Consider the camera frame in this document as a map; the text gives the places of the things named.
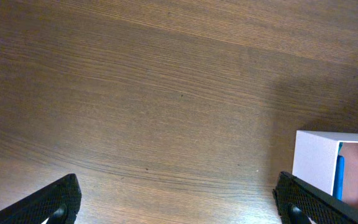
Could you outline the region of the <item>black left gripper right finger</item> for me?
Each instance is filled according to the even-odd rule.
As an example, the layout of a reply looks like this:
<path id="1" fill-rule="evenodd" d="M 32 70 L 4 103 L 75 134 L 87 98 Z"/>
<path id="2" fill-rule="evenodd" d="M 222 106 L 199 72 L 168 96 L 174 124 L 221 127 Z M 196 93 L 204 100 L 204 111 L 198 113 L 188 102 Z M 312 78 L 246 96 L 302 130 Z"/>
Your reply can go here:
<path id="1" fill-rule="evenodd" d="M 279 174 L 273 197 L 282 223 L 358 224 L 358 209 L 288 172 Z"/>

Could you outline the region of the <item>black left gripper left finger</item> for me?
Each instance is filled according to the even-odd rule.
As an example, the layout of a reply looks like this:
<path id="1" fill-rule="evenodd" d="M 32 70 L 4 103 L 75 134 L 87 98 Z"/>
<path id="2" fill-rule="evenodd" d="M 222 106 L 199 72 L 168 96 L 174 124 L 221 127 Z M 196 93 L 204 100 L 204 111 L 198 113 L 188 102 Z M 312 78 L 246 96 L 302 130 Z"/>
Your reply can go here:
<path id="1" fill-rule="evenodd" d="M 75 174 L 67 174 L 0 210 L 0 224 L 74 224 L 80 205 L 81 189 L 78 179 Z"/>

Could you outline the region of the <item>blue disposable razor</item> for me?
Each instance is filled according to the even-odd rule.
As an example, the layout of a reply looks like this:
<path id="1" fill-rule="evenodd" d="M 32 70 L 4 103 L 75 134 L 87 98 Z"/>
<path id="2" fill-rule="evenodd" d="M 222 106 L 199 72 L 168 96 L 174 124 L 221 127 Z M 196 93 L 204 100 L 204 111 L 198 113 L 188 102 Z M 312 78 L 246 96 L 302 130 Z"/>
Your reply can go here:
<path id="1" fill-rule="evenodd" d="M 342 200 L 344 168 L 345 168 L 345 158 L 343 156 L 337 156 L 336 170 L 334 176 L 334 186 L 333 186 L 333 197 L 338 200 Z"/>

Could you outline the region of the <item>green Colgate toothpaste tube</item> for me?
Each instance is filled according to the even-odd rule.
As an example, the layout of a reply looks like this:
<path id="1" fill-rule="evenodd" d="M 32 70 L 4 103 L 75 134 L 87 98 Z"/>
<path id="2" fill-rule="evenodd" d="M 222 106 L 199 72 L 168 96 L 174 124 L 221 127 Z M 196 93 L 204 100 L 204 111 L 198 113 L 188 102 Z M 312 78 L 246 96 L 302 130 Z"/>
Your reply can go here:
<path id="1" fill-rule="evenodd" d="M 339 146 L 338 146 L 338 155 L 339 156 L 340 156 L 342 147 L 343 147 L 343 142 L 339 142 Z"/>

